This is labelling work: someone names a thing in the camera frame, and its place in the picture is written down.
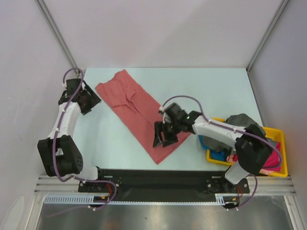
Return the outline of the salmon pink t shirt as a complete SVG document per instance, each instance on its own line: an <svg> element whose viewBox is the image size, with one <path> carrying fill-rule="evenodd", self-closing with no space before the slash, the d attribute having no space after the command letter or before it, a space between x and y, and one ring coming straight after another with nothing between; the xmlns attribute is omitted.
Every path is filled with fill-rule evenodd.
<svg viewBox="0 0 307 230"><path fill-rule="evenodd" d="M156 164L160 164L188 138L189 133L181 132L177 143L153 147L154 123L162 120L158 113L160 104L126 70L117 72L106 83L99 83L95 89Z"/></svg>

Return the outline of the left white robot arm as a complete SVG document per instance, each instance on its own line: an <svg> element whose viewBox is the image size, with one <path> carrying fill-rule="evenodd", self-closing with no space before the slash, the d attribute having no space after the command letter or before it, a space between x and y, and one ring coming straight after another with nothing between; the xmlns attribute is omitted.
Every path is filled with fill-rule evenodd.
<svg viewBox="0 0 307 230"><path fill-rule="evenodd" d="M49 177L70 175L89 180L92 189L102 191L106 186L105 178L98 175L96 166L84 163L73 140L77 119L91 112L101 99L81 79L67 80L64 87L55 125L48 137L37 144L45 172Z"/></svg>

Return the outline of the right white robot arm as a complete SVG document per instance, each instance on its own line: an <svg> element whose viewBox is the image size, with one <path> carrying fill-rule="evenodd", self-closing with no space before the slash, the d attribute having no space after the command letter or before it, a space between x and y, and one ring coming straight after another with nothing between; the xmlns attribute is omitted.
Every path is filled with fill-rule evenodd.
<svg viewBox="0 0 307 230"><path fill-rule="evenodd" d="M221 180L226 192L233 192L239 182L250 174L256 175L272 154L272 145L255 126L233 126L205 118L197 111L187 113L177 103L161 107L162 121L154 124L153 147L167 147L179 141L180 133L206 136L220 141L236 151L238 160L229 167Z"/></svg>

